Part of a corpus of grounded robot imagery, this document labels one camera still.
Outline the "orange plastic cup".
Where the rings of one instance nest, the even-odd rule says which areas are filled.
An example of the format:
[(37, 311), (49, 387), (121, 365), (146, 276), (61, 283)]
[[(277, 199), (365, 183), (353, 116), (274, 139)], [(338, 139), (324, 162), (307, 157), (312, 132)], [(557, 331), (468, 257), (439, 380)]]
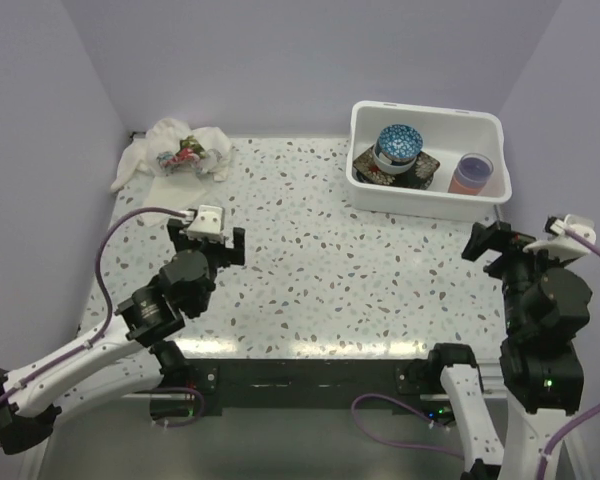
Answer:
[(472, 179), (456, 170), (450, 180), (448, 192), (450, 194), (462, 194), (476, 196), (484, 189), (489, 178)]

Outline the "clear glass cup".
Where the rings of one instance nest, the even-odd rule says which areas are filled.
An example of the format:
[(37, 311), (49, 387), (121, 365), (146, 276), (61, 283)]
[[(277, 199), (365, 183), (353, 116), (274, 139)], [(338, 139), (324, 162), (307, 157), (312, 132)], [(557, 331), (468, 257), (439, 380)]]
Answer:
[(464, 155), (454, 171), (449, 191), (458, 194), (478, 195), (494, 171), (489, 158), (477, 153)]

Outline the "black floral square plate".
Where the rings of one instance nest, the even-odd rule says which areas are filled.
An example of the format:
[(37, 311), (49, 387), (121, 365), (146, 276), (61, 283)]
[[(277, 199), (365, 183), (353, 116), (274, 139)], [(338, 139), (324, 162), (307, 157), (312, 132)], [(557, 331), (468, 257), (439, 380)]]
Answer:
[(382, 171), (375, 163), (369, 147), (353, 161), (356, 179), (361, 183), (427, 190), (433, 183), (434, 176), (440, 167), (440, 162), (425, 152), (420, 152), (414, 164), (405, 172), (390, 174)]

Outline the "cream bowl blue pattern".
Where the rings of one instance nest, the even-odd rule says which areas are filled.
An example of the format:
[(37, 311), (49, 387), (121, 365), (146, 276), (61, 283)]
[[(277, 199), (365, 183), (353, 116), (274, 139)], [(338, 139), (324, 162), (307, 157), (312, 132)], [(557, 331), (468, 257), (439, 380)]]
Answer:
[(399, 175), (410, 170), (416, 162), (417, 157), (408, 158), (406, 161), (396, 161), (388, 155), (376, 142), (372, 148), (372, 158), (375, 165), (384, 173)]

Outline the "blue patterned small bowl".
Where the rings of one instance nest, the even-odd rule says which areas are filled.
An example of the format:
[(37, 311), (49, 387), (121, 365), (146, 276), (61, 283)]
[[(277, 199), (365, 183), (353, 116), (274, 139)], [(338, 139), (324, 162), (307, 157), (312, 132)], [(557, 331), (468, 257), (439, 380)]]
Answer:
[(374, 152), (377, 156), (383, 155), (391, 163), (403, 164), (415, 159), (422, 148), (422, 136), (415, 128), (393, 124), (380, 132)]

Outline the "purple plastic cup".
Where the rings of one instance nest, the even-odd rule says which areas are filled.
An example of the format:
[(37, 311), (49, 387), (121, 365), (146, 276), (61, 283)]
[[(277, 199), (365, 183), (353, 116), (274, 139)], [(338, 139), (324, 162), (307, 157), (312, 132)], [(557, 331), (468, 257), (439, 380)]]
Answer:
[(461, 158), (456, 170), (472, 179), (491, 178), (493, 173), (492, 162), (484, 156), (468, 155)]

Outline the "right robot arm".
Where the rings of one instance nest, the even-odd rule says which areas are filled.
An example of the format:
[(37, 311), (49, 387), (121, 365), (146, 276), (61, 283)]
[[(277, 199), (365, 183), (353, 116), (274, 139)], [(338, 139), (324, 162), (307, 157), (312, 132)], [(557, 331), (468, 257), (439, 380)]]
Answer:
[(551, 217), (538, 240), (506, 222), (473, 225), (461, 253), (474, 262), (493, 251), (485, 273), (502, 284), (506, 336), (499, 366), (506, 389), (507, 435), (499, 440), (483, 398), (478, 362), (467, 345), (429, 352), (428, 386), (449, 398), (463, 449), (464, 479), (553, 479), (553, 436), (578, 412), (584, 371), (573, 340), (590, 321), (592, 291), (569, 264), (588, 254), (574, 234), (594, 241), (592, 221)]

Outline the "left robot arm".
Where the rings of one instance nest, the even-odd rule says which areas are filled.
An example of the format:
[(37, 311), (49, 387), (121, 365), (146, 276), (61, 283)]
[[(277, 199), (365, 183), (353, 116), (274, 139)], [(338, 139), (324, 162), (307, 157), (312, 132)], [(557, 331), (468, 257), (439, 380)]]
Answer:
[(176, 253), (151, 278), (86, 333), (38, 361), (0, 368), (0, 450), (22, 453), (53, 432), (59, 398), (115, 361), (183, 329), (207, 311), (220, 269), (245, 263), (245, 231), (226, 238), (222, 222), (172, 218), (167, 230)]

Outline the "white plastic bin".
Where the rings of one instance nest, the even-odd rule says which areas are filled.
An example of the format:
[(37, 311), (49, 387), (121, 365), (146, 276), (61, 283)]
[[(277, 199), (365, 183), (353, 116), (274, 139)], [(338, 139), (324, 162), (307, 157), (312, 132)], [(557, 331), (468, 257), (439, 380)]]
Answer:
[[(428, 189), (381, 186), (357, 179), (354, 160), (373, 146), (383, 128), (392, 124), (414, 127), (423, 137), (424, 152), (440, 162)], [(486, 156), (494, 171), (479, 194), (452, 194), (448, 187), (453, 171), (461, 157), (469, 153)], [(476, 222), (512, 196), (502, 123), (485, 112), (359, 101), (351, 113), (345, 172), (350, 202), (359, 210)]]

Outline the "white floral cloth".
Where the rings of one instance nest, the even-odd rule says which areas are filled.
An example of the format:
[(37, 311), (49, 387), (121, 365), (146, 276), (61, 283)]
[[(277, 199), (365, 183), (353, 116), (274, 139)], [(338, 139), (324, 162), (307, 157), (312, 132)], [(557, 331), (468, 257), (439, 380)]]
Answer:
[(163, 118), (133, 139), (121, 155), (110, 190), (121, 190), (136, 173), (152, 178), (143, 206), (184, 210), (229, 176), (233, 143), (218, 127), (191, 128)]

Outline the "aluminium frame rail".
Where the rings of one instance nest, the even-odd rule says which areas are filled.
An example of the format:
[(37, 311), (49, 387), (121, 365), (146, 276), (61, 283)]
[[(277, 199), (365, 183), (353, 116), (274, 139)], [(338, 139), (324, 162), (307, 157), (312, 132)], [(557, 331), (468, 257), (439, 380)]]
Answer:
[(507, 389), (504, 385), (501, 367), (497, 361), (479, 364), (483, 385), (483, 396), (486, 399), (505, 400)]

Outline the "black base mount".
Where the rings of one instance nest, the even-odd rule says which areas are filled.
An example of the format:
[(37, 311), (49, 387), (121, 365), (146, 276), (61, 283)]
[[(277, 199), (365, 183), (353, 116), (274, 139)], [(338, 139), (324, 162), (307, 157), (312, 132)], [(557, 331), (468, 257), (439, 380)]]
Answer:
[(161, 387), (189, 387), (205, 399), (204, 414), (225, 409), (335, 409), (364, 394), (381, 394), (445, 426), (454, 423), (450, 402), (427, 379), (425, 360), (184, 359), (170, 368)]

